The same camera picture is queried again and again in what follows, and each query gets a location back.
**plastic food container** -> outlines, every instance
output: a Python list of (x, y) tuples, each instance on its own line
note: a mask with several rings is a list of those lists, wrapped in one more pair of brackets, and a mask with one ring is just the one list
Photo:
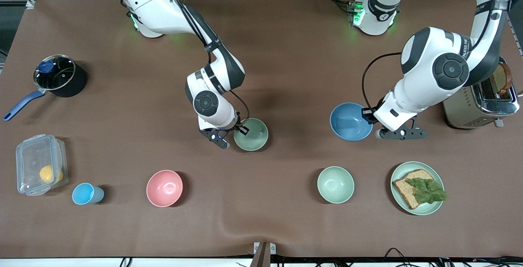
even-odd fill
[(43, 195), (49, 189), (67, 184), (64, 142), (52, 135), (36, 135), (16, 147), (18, 192)]

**blue bowl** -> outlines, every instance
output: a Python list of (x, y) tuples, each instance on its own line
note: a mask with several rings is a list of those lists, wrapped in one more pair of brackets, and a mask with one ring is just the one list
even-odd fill
[(362, 105), (343, 103), (332, 110), (331, 129), (339, 138), (355, 142), (366, 138), (372, 131), (369, 124), (361, 116)]

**lemon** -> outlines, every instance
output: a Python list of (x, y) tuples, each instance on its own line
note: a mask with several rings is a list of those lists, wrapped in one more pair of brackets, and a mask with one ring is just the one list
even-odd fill
[[(56, 180), (54, 183), (60, 182), (60, 180), (62, 180), (63, 177), (64, 177), (64, 173), (60, 172), (60, 176), (58, 176), (58, 180)], [(53, 173), (53, 168), (51, 167), (51, 165), (44, 166), (40, 170), (40, 178), (45, 183), (50, 183), (51, 181), (53, 181), (54, 173)]]

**green leafy vegetable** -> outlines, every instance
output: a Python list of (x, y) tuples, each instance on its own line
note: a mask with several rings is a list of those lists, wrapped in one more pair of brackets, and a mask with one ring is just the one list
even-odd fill
[(434, 181), (434, 179), (407, 178), (409, 185), (414, 187), (414, 197), (420, 204), (440, 202), (447, 199), (447, 193)]

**sandwich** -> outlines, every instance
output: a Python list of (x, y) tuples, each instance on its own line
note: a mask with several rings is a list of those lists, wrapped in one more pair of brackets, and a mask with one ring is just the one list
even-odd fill
[(447, 199), (447, 193), (425, 170), (418, 169), (394, 181), (394, 186), (401, 194), (410, 209), (420, 204), (440, 202)]

